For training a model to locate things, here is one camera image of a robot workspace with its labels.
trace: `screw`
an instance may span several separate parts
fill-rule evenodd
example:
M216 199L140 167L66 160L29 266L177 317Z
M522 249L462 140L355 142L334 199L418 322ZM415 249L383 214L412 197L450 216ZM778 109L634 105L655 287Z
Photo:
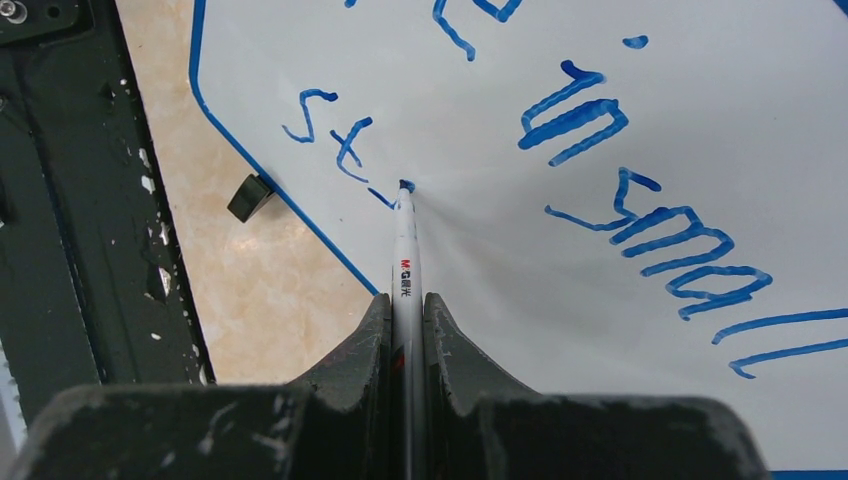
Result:
M26 20L27 11L23 3L15 0L0 0L0 17L18 25Z

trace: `beige surface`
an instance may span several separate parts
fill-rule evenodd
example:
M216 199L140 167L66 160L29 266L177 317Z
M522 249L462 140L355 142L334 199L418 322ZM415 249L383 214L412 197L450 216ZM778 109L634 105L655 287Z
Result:
M227 211L252 170L191 94L194 2L117 3L218 383L290 380L371 296L278 197L247 224Z

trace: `white pen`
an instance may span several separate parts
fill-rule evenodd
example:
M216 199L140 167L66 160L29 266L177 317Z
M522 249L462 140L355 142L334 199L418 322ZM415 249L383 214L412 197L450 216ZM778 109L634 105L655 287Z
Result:
M392 264L393 353L403 349L403 476L422 478L427 442L421 261L410 195L415 184L401 180L395 201L395 255Z

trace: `white board surface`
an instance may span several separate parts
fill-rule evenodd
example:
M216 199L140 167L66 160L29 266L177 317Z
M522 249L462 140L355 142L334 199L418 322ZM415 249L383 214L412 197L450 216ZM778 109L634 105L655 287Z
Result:
M532 388L713 397L771 469L848 469L835 3L233 5L198 0L195 93L369 289L369 189L411 180L425 291Z

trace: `blue edge of whiteboard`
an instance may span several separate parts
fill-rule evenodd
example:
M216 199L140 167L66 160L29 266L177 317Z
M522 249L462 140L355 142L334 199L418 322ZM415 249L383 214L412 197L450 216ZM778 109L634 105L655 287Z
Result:
M843 11L848 14L848 0L836 0L836 4L842 8ZM327 238L324 235L324 232L318 228L318 225L315 225L306 213L294 203L291 197L283 191L277 182L268 175L268 172L263 169L259 163L253 158L250 153L236 140L235 137L227 130L220 120L209 110L209 107L206 106L206 101L203 100L203 94L200 92L200 85L197 81L198 69L200 67L200 46L203 42L203 20L206 15L206 0L195 0L194 2L194 19L192 22L191 29L191 52L189 56L189 67L188 67L188 76L189 81L191 83L191 91L194 94L194 98L197 100L197 104L200 105L200 109L203 110L203 114L206 115L206 118L221 132L221 135L230 142L230 145L238 151L247 163L256 170L256 173L271 185L274 188L274 191L283 199L284 202L292 209L292 211L300 217L301 220L324 242L324 245L330 249L333 254L338 257L338 259L347 267L348 270L371 292L372 295L376 295L378 290L374 287L365 275L357 269L353 263L344 255L344 253L339 250L339 247L333 243L332 240ZM820 471L780 471L780 472L772 472L774 476L774 480L831 480L831 479L848 479L848 470L820 470Z

